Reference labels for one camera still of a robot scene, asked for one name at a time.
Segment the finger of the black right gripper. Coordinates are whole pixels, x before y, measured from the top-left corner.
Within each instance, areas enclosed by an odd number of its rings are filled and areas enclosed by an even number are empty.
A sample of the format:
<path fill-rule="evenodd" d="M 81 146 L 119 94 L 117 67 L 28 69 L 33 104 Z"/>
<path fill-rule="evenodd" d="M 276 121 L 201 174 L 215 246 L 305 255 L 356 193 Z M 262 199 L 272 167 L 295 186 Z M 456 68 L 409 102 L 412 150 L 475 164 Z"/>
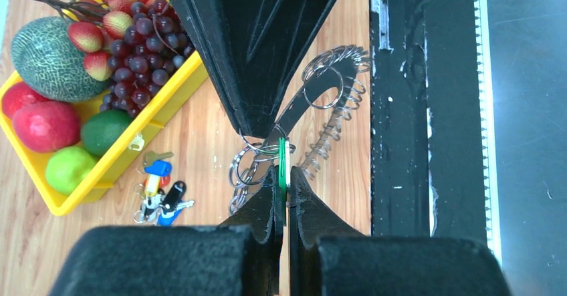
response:
<path fill-rule="evenodd" d="M 235 131 L 253 133 L 253 79 L 245 64 L 242 0 L 170 0 Z"/>
<path fill-rule="evenodd" d="M 209 75 L 233 128 L 267 138 L 290 80 L 336 0 L 212 0 Z"/>

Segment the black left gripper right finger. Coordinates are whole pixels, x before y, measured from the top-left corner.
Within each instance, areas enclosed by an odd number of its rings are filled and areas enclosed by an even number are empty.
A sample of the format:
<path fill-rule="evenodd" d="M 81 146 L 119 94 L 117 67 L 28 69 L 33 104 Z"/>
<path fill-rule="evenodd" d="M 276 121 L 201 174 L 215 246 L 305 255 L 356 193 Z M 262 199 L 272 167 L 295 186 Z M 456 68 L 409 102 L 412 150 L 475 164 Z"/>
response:
<path fill-rule="evenodd" d="M 314 193 L 295 166 L 289 194 L 290 294 L 338 295 L 352 280 L 345 244 L 361 233 Z"/>

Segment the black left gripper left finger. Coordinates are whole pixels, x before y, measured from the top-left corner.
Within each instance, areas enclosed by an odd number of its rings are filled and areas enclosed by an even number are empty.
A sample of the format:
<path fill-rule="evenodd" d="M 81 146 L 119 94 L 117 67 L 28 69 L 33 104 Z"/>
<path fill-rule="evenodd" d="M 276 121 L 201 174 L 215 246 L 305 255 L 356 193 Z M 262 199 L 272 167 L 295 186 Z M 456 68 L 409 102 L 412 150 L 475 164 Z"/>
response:
<path fill-rule="evenodd" d="M 260 189 L 223 222 L 224 286 L 232 295 L 275 295 L 279 292 L 279 262 L 283 225 L 276 207 L 277 168 L 272 166 Z"/>

